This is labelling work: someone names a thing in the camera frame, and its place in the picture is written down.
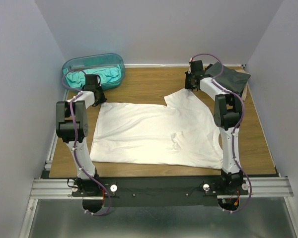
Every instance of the cable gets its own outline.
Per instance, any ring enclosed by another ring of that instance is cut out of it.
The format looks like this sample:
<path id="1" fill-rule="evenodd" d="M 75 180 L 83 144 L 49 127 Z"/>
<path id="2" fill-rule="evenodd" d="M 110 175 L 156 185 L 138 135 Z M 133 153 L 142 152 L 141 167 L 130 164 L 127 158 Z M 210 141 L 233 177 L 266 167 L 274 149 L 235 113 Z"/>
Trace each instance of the cable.
<path id="1" fill-rule="evenodd" d="M 82 71 L 85 75 L 86 73 L 81 70 L 81 69 L 71 69 L 70 71 L 68 71 L 66 74 L 63 75 L 62 77 L 62 84 L 67 88 L 67 89 L 71 89 L 71 90 L 76 90 L 78 91 L 78 94 L 76 96 L 74 96 L 71 100 L 70 100 L 70 111 L 71 111 L 71 116 L 72 116 L 72 121 L 73 121 L 73 126 L 74 126 L 74 132 L 75 132 L 75 140 L 74 140 L 74 144 L 73 144 L 73 154 L 74 154 L 74 159 L 75 162 L 79 168 L 79 170 L 83 171 L 84 174 L 86 174 L 86 176 L 88 178 L 90 178 L 92 181 L 94 181 L 96 184 L 98 184 L 100 187 L 103 188 L 103 190 L 107 193 L 108 199 L 109 199 L 109 206 L 107 208 L 107 210 L 105 212 L 102 213 L 93 213 L 93 212 L 89 212 L 88 210 L 85 210 L 85 213 L 88 213 L 92 216 L 102 216 L 102 215 L 106 215 L 109 213 L 111 205 L 112 205 L 112 200 L 110 197 L 110 194 L 108 192 L 108 190 L 105 188 L 104 185 L 102 185 L 99 181 L 97 181 L 96 179 L 94 179 L 91 175 L 89 175 L 89 173 L 84 169 L 84 167 L 81 166 L 78 158 L 77 158 L 77 154 L 76 154 L 76 143 L 78 141 L 78 130 L 77 130 L 77 123 L 75 121 L 75 115 L 74 115 L 74 110 L 73 110 L 73 102 L 74 100 L 76 100 L 77 98 L 79 98 L 80 96 L 82 96 L 82 92 L 80 89 L 76 89 L 76 88 L 71 88 L 69 86 L 66 85 L 65 83 L 65 77 L 68 73 L 73 72 L 73 71 Z"/>
<path id="2" fill-rule="evenodd" d="M 221 62 L 216 56 L 214 56 L 214 55 L 212 55 L 212 54 L 208 54 L 208 53 L 197 54 L 197 55 L 195 55 L 195 56 L 193 56 L 193 57 L 190 58 L 190 62 L 192 62 L 192 60 L 193 60 L 195 57 L 197 57 L 197 56 L 212 56 L 212 57 L 214 57 L 214 58 L 216 58 L 216 59 L 218 60 L 218 62 L 219 62 L 219 63 L 221 64 L 221 66 L 222 66 L 222 69 L 221 69 L 221 71 L 220 71 L 220 73 L 219 73 L 218 75 L 216 75 L 216 76 L 214 76 L 214 77 L 212 78 L 212 83 L 213 83 L 217 88 L 219 88 L 220 90 L 222 90 L 223 92 L 232 94 L 232 95 L 234 95 L 235 97 L 237 97 L 237 98 L 239 99 L 241 105 L 242 105 L 242 115 L 240 116 L 240 119 L 239 119 L 238 123 L 235 125 L 235 127 L 234 127 L 233 130 L 232 130 L 232 152 L 233 152 L 233 160 L 235 161 L 235 164 L 236 164 L 237 167 L 242 171 L 242 173 L 245 175 L 245 177 L 246 177 L 246 179 L 247 179 L 247 181 L 248 181 L 248 183 L 249 183 L 249 196 L 248 196 L 248 198 L 247 198 L 247 201 L 245 202 L 245 204 L 244 204 L 242 207 L 238 208 L 238 209 L 235 210 L 235 211 L 228 211 L 228 210 L 226 210 L 226 211 L 228 211 L 228 212 L 230 212 L 230 213 L 236 213 L 236 212 L 239 212 L 239 211 L 243 210 L 243 209 L 249 204 L 250 199 L 251 199 L 251 196 L 252 196 L 252 184 L 251 184 L 250 178 L 249 178 L 248 174 L 243 170 L 243 168 L 241 167 L 241 165 L 240 165 L 240 164 L 237 162 L 237 160 L 236 160 L 235 144 L 234 144 L 234 135 L 235 135 L 234 133 L 235 133 L 235 130 L 240 126 L 241 122 L 242 122 L 243 119 L 244 119 L 245 104 L 244 104 L 242 98 L 241 98 L 238 94 L 236 94 L 236 93 L 234 93 L 234 92 L 232 92 L 232 91 L 227 90 L 226 88 L 222 87 L 221 85 L 219 85 L 219 84 L 216 82 L 215 78 L 219 77 L 219 76 L 223 73 L 223 71 L 224 71 L 224 65 L 222 64 L 222 62 Z"/>

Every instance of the baseboard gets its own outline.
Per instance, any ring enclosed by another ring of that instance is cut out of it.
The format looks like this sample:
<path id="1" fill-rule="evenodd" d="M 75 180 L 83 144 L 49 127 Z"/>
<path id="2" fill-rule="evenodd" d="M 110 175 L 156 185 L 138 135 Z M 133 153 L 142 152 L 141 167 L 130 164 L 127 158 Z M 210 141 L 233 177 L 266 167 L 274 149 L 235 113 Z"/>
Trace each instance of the baseboard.
<path id="1" fill-rule="evenodd" d="M 225 64 L 226 67 L 241 67 L 240 64 Z M 126 68 L 164 68 L 164 67 L 189 67 L 189 63 L 126 63 Z"/>

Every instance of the wooden tabletop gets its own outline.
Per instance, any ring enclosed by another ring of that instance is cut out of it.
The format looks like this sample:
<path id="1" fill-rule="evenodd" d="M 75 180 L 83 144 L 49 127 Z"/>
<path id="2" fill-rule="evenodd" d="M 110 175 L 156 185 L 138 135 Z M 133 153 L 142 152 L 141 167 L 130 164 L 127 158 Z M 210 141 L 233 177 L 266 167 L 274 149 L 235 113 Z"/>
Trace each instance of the wooden tabletop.
<path id="1" fill-rule="evenodd" d="M 122 84 L 115 89 L 105 91 L 107 102 L 146 103 L 166 105 L 164 96 L 184 88 L 184 72 L 187 68 L 127 68 Z M 195 92 L 213 112 L 214 101 L 204 92 Z M 250 94 L 245 101 L 245 118 L 239 131 L 239 156 L 241 165 L 248 174 L 275 174 L 264 134 L 255 111 Z M 100 106 L 87 109 L 89 134 L 87 146 L 90 150 Z M 218 175 L 219 170 L 175 166 L 140 165 L 127 163 L 94 162 L 101 177 L 138 177 L 138 176 L 193 176 Z M 70 150 L 58 138 L 50 178 L 76 177 L 76 168 Z"/>

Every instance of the dark gray table front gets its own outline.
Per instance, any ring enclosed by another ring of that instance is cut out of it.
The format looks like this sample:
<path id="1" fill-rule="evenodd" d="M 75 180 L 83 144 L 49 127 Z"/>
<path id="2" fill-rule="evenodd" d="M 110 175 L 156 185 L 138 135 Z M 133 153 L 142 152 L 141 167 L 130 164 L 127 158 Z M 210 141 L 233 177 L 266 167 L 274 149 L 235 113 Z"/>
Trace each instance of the dark gray table front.
<path id="1" fill-rule="evenodd" d="M 217 207 L 114 208 L 86 215 L 78 200 L 40 200 L 31 238 L 293 238 L 283 198 L 253 198 L 236 214 Z"/>

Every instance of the teal basket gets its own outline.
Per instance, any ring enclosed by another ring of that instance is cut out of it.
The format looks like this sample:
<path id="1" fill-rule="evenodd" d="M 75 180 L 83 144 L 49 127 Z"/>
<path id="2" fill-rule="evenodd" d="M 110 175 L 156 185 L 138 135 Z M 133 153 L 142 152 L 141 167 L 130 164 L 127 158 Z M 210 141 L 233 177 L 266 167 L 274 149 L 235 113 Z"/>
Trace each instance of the teal basket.
<path id="1" fill-rule="evenodd" d="M 106 82 L 106 83 L 101 82 L 102 89 L 107 90 L 107 89 L 118 87 L 123 81 L 123 79 L 125 78 L 124 61 L 117 54 L 103 54 L 103 55 L 86 56 L 86 57 L 70 59 L 63 65 L 62 72 L 64 71 L 64 69 L 84 70 L 84 69 L 91 69 L 91 68 L 109 68 L 109 67 L 117 67 L 117 66 L 120 67 L 121 77 L 113 82 Z"/>

